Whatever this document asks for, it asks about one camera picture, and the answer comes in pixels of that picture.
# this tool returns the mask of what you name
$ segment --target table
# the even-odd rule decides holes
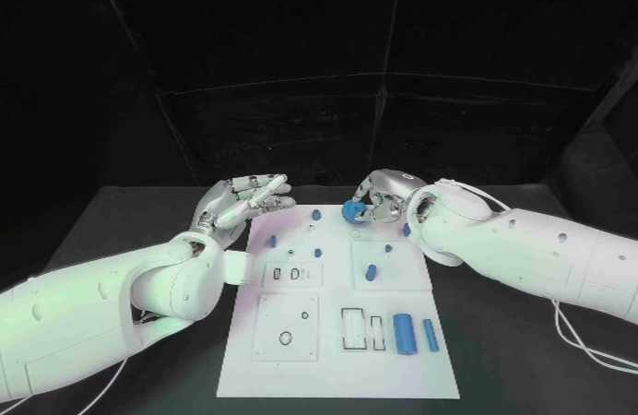
[[[543,185],[484,189],[513,208],[567,217]],[[293,196],[302,204],[340,204],[353,190],[349,186],[303,186]],[[188,229],[205,192],[198,187],[103,188],[47,270],[170,240]],[[242,250],[247,240],[248,232],[234,249]],[[428,267],[461,400],[217,398],[237,292],[227,285],[214,313],[130,358],[91,415],[638,413],[638,377],[598,366],[561,340],[549,301],[486,279],[467,267],[444,267],[430,260]],[[565,305],[565,312],[595,349],[638,359],[636,325],[575,306]],[[12,415],[77,414],[116,368],[35,396]]]

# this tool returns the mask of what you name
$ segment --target blue object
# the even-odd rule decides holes
[[[433,320],[423,320],[423,326],[425,327],[425,336],[428,337],[430,351],[440,351],[440,343],[437,342],[435,328],[433,327]]]
[[[361,201],[355,202],[353,200],[349,200],[343,204],[342,215],[349,223],[363,224],[363,221],[355,220],[356,214],[361,214],[362,212],[366,212],[366,205]]]
[[[392,316],[392,323],[395,325],[397,351],[399,355],[414,355],[417,353],[417,339],[412,316],[397,314]]]
[[[376,265],[369,265],[369,271],[366,272],[366,280],[374,281],[376,277]]]

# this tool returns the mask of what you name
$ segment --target robotic hand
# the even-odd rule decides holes
[[[362,204],[371,194],[372,207]],[[484,198],[503,210],[493,211]],[[397,221],[434,261],[464,262],[483,276],[555,302],[638,324],[638,243],[568,219],[509,207],[482,190],[401,171],[375,171],[343,208],[352,223]]]
[[[225,251],[247,220],[296,201],[286,175],[219,182],[169,243],[47,273],[0,294],[0,403],[71,385],[214,310],[253,255]],[[132,306],[147,314],[133,320]]]

